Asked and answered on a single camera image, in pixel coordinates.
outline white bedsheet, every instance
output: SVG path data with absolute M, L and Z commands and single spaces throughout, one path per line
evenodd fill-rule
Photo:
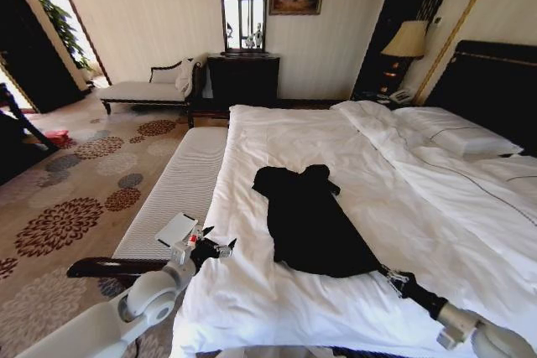
M 338 202 L 382 263 L 537 345 L 537 206 L 422 143 L 367 101 L 330 111 L 233 107 L 205 225 L 215 226 L 213 240 L 237 237 L 237 245 L 231 258 L 207 261 L 187 288 L 172 356 L 243 345 L 472 356 L 469 342 L 444 351 L 435 341 L 441 326 L 378 273 L 335 279 L 273 262 L 268 201 L 251 189 L 253 178 L 266 165 L 302 171 L 313 163 L 330 168 Z

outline telephone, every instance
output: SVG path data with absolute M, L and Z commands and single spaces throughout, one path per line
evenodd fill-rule
M 414 98 L 414 97 L 412 95 L 410 95 L 410 93 L 405 89 L 398 90 L 395 93 L 393 93 L 391 96 L 389 96 L 390 100 L 392 100 L 393 102 L 396 102 L 398 104 L 408 104 L 408 103 L 410 103 L 412 98 Z

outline wall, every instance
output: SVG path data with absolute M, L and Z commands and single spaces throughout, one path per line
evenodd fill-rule
M 73 0 L 112 82 L 223 50 L 220 0 Z M 268 16 L 282 98 L 347 98 L 383 0 L 323 0 L 318 16 Z
M 415 61 L 404 78 L 403 87 L 416 92 L 433 65 L 450 32 L 469 0 L 444 0 L 437 16 L 440 26 L 431 26 L 426 40 L 426 54 Z M 429 95 L 462 39 L 537 45 L 536 0 L 477 0 L 425 86 L 421 100 Z
M 41 23 L 43 30 L 49 37 L 50 42 L 55 47 L 56 52 L 58 52 L 58 55 L 64 62 L 65 67 L 69 71 L 70 75 L 73 77 L 73 80 L 75 81 L 78 88 L 80 90 L 86 89 L 87 85 L 82 78 L 81 72 L 78 71 L 78 69 L 76 68 L 73 59 L 70 57 L 69 52 L 67 52 L 67 49 L 65 48 L 64 43 L 61 41 L 61 38 L 56 33 L 54 26 L 50 22 L 49 17 L 44 12 L 39 0 L 26 0 L 26 2 L 28 2 L 28 5 L 34 12 L 35 17 Z

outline white pillow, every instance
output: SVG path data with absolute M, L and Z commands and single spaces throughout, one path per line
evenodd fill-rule
M 173 69 L 153 69 L 153 75 L 151 76 L 152 83 L 174 84 L 177 75 L 179 74 L 179 66 Z
M 442 108 L 407 107 L 394 111 L 406 124 L 432 142 L 461 157 L 467 155 L 516 154 L 522 148 L 476 123 Z
M 537 201 L 537 158 L 514 155 L 474 163 L 508 183 L 509 187 Z
M 192 92 L 192 69 L 194 64 L 194 60 L 183 59 L 175 79 L 175 87 L 183 94 L 185 99 Z

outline patterned carpet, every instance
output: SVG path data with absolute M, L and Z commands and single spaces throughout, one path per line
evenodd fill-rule
M 0 357 L 11 358 L 119 290 L 109 279 L 70 279 L 83 257 L 111 256 L 188 130 L 176 109 L 112 105 L 94 97 L 29 116 L 72 141 L 0 187 Z M 196 126 L 225 126 L 196 120 Z M 168 356 L 170 315 L 140 340 L 139 357 Z M 135 354 L 131 345 L 126 357 Z

